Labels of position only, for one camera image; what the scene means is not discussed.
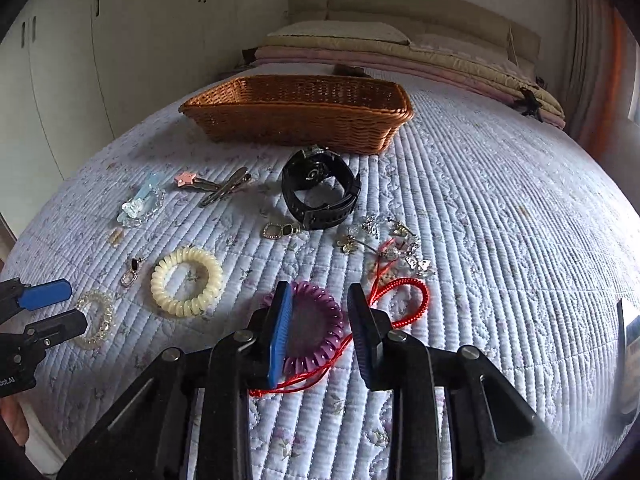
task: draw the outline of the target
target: wicker basket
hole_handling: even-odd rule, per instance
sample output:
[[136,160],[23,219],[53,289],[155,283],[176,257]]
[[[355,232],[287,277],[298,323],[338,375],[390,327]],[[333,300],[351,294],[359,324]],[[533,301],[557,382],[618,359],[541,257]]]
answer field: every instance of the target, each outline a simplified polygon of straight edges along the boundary
[[179,109],[212,140],[319,144],[343,153],[382,152],[414,115],[404,89],[372,78],[255,75],[232,79]]

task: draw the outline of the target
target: bed headboard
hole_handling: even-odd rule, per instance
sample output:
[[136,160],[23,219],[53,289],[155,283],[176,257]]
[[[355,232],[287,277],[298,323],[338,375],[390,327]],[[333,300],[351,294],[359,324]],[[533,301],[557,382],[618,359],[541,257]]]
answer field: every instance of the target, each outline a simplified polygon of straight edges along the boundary
[[540,37],[507,18],[463,0],[289,0],[289,21],[343,20],[388,23],[409,37],[430,32],[487,47],[513,47],[535,64]]

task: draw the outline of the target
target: pink blanket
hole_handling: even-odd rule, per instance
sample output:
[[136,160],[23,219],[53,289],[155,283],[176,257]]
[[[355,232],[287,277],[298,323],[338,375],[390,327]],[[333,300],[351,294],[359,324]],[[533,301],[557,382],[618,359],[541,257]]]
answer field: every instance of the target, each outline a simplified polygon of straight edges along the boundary
[[[459,88],[490,97],[506,105],[512,105],[517,99],[493,86],[473,78],[473,76],[454,72],[426,63],[419,63],[394,56],[385,56],[370,52],[353,52],[348,50],[326,50],[322,48],[300,48],[294,46],[262,46],[256,53],[256,65],[266,63],[324,63],[347,64],[415,75],[457,86]],[[564,128],[564,121],[546,110],[540,110],[543,121]]]

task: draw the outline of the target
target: cream spiral hair tie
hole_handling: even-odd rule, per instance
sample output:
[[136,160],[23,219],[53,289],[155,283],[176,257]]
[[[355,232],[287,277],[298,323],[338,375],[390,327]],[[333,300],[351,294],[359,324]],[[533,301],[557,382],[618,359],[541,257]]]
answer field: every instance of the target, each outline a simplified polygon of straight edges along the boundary
[[[204,290],[191,300],[179,301],[166,293],[164,286],[167,274],[178,264],[196,262],[202,264],[209,273],[209,281]],[[178,317],[197,316],[203,313],[211,301],[220,295],[222,290],[222,267],[216,257],[202,249],[180,248],[160,260],[151,275],[151,294],[162,310]]]

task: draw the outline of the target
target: quilted bedspread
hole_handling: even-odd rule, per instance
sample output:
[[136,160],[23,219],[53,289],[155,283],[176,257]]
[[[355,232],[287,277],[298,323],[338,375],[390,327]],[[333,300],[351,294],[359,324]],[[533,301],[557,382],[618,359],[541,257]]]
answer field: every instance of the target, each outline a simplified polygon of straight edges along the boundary
[[[322,73],[321,65],[263,65],[251,73]],[[485,352],[592,478],[619,445],[606,430],[618,336],[616,303],[640,304],[640,219],[600,167],[560,130],[523,118],[489,98],[442,83],[367,70],[407,90],[415,117],[380,156],[346,155],[362,177],[353,217],[402,219],[433,261],[428,314],[410,333],[451,351]],[[286,217],[280,171],[293,150],[214,144],[177,111],[150,116],[67,180],[20,236],[2,279],[68,279],[71,300],[21,313],[3,327],[73,307],[97,288],[113,298],[113,333],[98,351],[67,342],[48,352],[28,392],[44,427],[65,453],[78,444],[127,385],[167,346],[213,346],[242,328],[278,280],[311,280],[346,308],[353,282],[370,285],[368,256],[343,254],[339,228],[267,240],[269,220]],[[255,177],[246,190],[207,208],[173,177],[197,171],[220,181],[238,167]],[[167,194],[140,228],[115,222],[120,204],[150,172]],[[212,251],[224,291],[206,315],[163,317],[149,290],[156,262],[192,244]],[[129,289],[119,278],[145,259]],[[176,290],[194,280],[185,272]],[[400,317],[417,290],[399,290],[380,308]],[[437,395],[443,476],[451,476],[444,395]],[[250,401],[255,479],[384,479],[391,399],[366,389],[349,348],[328,377],[303,393]]]

